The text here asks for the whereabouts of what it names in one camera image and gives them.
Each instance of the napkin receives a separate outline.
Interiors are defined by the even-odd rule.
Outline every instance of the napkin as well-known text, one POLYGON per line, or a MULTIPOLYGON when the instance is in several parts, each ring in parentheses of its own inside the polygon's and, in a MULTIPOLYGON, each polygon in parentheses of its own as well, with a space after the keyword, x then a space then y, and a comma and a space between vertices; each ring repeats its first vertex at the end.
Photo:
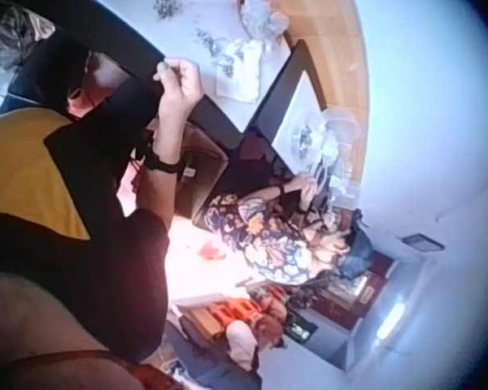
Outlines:
POLYGON ((256 102, 260 94, 262 43, 237 40, 228 45, 217 63, 216 92, 240 102, 256 102))

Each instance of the wooden wall panel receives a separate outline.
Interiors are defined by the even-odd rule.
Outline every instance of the wooden wall panel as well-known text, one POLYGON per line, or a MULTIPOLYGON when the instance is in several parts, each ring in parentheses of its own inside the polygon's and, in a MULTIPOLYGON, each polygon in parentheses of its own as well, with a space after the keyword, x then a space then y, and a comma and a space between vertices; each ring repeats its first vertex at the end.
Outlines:
POLYGON ((368 69, 354 0, 279 0, 294 42, 303 39, 316 65, 327 106, 344 106, 362 128, 353 149, 353 178, 361 180, 368 135, 368 69))

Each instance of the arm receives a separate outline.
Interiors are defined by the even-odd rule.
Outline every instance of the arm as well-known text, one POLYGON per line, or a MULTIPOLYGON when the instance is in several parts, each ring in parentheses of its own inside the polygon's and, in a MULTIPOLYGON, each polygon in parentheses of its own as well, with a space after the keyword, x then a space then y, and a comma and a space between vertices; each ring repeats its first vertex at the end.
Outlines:
MULTIPOLYGON (((164 94, 159 104, 159 131, 152 149, 167 164, 176 164, 190 112, 203 97, 198 66, 182 58, 166 58, 154 76, 161 80, 164 94)), ((137 207, 160 217, 167 228, 172 224, 176 191, 176 173, 145 168, 137 191, 137 207)))
MULTIPOLYGON (((303 186, 311 182, 312 177, 307 173, 296 175, 290 182, 284 184, 285 193, 292 193, 303 188, 303 186)), ((249 201, 250 199, 262 199, 264 202, 272 201, 281 195, 281 191, 278 186, 262 188, 258 191, 250 193, 241 199, 242 202, 249 201)))
POLYGON ((316 182, 314 179, 309 180, 302 187, 302 194, 300 195, 300 203, 298 209, 291 216, 291 222, 299 229, 303 228, 303 223, 306 219, 306 214, 309 211, 309 206, 316 195, 316 182))
MULTIPOLYGON (((152 150, 167 164, 179 161, 185 120, 161 119, 152 150)), ((141 167, 142 176, 137 189, 137 207, 151 211, 160 217, 167 228, 173 219, 177 173, 151 171, 141 167)))

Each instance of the bright light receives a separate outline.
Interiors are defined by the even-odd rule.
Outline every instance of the bright light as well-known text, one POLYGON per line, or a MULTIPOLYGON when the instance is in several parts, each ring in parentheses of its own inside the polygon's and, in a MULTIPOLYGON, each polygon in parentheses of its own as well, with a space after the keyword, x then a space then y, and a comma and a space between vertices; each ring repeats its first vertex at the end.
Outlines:
POLYGON ((361 277, 361 281, 359 282, 358 287, 356 287, 356 290, 355 290, 355 297, 359 296, 361 291, 364 289, 365 284, 367 283, 367 280, 368 280, 367 276, 361 277))
POLYGON ((403 303, 397 303, 394 305, 389 315, 385 319, 385 322, 377 330, 377 338, 384 340, 394 329, 396 323, 401 319, 405 311, 405 305, 403 303))

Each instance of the yellow shirt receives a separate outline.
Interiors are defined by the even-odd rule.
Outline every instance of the yellow shirt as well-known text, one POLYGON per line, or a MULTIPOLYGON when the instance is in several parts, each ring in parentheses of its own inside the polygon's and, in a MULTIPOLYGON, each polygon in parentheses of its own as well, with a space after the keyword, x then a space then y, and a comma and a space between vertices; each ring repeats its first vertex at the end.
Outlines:
POLYGON ((0 116, 0 213, 88 240, 89 233, 44 145, 47 136, 69 123, 45 108, 0 116))

